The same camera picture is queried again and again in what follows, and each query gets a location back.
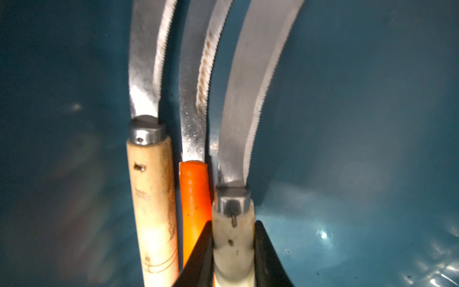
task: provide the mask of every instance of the wooden handle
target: wooden handle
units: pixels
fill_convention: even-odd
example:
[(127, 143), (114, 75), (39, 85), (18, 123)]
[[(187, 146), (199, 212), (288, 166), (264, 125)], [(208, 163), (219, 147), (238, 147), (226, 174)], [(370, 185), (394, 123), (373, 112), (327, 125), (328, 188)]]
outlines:
[(171, 139), (127, 150), (144, 285), (170, 287), (179, 276)]
[(204, 225), (212, 220), (207, 164), (190, 160), (180, 163), (180, 194), (183, 214), (183, 266), (195, 247)]
[(215, 287), (255, 286), (255, 209), (232, 218), (212, 207), (212, 235)]

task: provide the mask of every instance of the serrated sickle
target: serrated sickle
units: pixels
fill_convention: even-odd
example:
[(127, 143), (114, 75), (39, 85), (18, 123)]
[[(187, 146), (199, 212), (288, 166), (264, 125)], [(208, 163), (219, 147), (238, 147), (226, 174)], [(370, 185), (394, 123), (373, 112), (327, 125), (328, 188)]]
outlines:
[(229, 75), (213, 207), (216, 286), (254, 286), (255, 213), (246, 188), (269, 83), (304, 0), (252, 0)]
[(184, 266), (205, 223), (212, 219), (204, 163), (207, 98), (218, 41), (231, 3), (232, 0), (191, 0), (185, 21), (179, 65)]
[(171, 140), (158, 120), (162, 69), (177, 0), (134, 0), (129, 45), (129, 176), (145, 287), (179, 275)]

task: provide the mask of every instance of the curved blade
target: curved blade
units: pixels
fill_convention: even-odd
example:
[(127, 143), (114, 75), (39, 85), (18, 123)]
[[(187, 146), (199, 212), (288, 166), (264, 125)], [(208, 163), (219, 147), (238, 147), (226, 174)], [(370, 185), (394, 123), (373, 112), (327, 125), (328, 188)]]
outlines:
[(233, 0), (191, 0), (180, 50), (182, 160), (204, 162), (210, 75)]
[(129, 44), (131, 117), (158, 117), (169, 29), (177, 0), (134, 0)]
[(304, 0), (252, 0), (231, 66), (218, 147), (218, 184), (246, 185), (264, 98)]

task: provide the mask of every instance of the metal ferrule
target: metal ferrule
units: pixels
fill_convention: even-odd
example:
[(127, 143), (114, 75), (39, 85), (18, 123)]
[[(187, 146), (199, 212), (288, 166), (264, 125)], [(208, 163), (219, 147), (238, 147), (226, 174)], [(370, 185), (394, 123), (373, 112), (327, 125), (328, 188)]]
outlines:
[(217, 212), (225, 216), (245, 214), (250, 208), (251, 191), (245, 187), (218, 187), (215, 193)]
[(166, 128), (154, 116), (141, 115), (129, 122), (129, 140), (135, 145), (154, 145), (165, 139)]

